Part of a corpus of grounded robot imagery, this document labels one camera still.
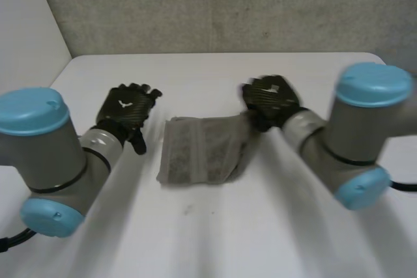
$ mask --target black ring band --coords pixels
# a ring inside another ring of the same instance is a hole
[[[377,161],[377,160],[371,160],[371,161],[354,161],[354,160],[346,159],[343,156],[338,156],[333,151],[331,151],[329,149],[329,147],[324,142],[322,142],[322,146],[326,150],[326,152],[329,153],[333,158],[335,158],[338,161],[340,161],[342,163],[345,163],[345,164],[355,165],[355,166],[369,166],[369,165],[374,165],[375,162]]]
[[[64,184],[59,185],[59,186],[55,186],[55,187],[52,187],[52,188],[46,188],[46,189],[36,189],[36,188],[29,187],[29,190],[34,192],[34,193],[54,193],[54,192],[57,192],[59,190],[62,190],[62,189],[65,189],[65,188],[71,186],[72,184],[75,184],[84,175],[86,170],[87,170],[87,160],[85,160],[85,165],[84,165],[83,169],[81,170],[81,172],[79,172],[79,174],[77,176],[75,176],[73,179],[65,182]]]
[[[103,163],[104,163],[104,165],[107,167],[107,169],[109,170],[109,173],[111,172],[111,166],[110,166],[110,163],[109,163],[109,161],[105,158],[105,157],[103,157],[103,155],[101,155],[99,152],[97,152],[96,150],[93,150],[93,149],[90,149],[90,148],[85,148],[85,147],[83,147],[83,150],[84,151],[86,151],[86,152],[88,152],[88,153],[91,153],[91,154],[94,154],[97,158],[99,158],[100,160],[102,160],[103,161]]]

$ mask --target white wall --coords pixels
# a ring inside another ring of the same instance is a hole
[[[46,0],[0,0],[0,93],[49,86],[70,60]]]

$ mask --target white logo on hand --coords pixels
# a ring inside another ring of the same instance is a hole
[[[124,104],[123,102],[121,102],[120,100],[119,100],[119,103],[120,103],[120,105],[122,106],[122,108],[124,109],[125,107],[128,107],[128,106],[131,106],[133,103],[132,102],[130,102],[129,104]]]
[[[280,89],[280,86],[273,85],[269,89],[262,89],[262,90],[267,91],[267,92],[273,92],[273,93],[277,94],[279,89]]]

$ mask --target light blue joint cap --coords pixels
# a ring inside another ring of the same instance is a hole
[[[390,186],[390,175],[377,167],[341,185],[334,196],[348,210],[359,210],[374,204]]]
[[[20,218],[33,231],[60,238],[71,236],[85,219],[65,204],[38,198],[25,201],[20,209]]]
[[[412,76],[396,66],[358,63],[342,73],[336,96],[356,107],[388,107],[407,99],[413,88]]]
[[[42,135],[60,128],[69,118],[63,97],[50,88],[26,88],[0,96],[0,133]]]

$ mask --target carbon fiber hand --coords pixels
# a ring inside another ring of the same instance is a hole
[[[282,127],[288,117],[303,109],[296,92],[282,76],[252,79],[242,86],[242,98],[250,110],[252,125],[259,132]]]
[[[148,119],[149,112],[157,98],[162,96],[158,89],[143,84],[120,85],[112,88],[97,114],[96,123],[116,124],[122,129],[126,140],[130,141],[138,154],[146,153],[141,128]]]

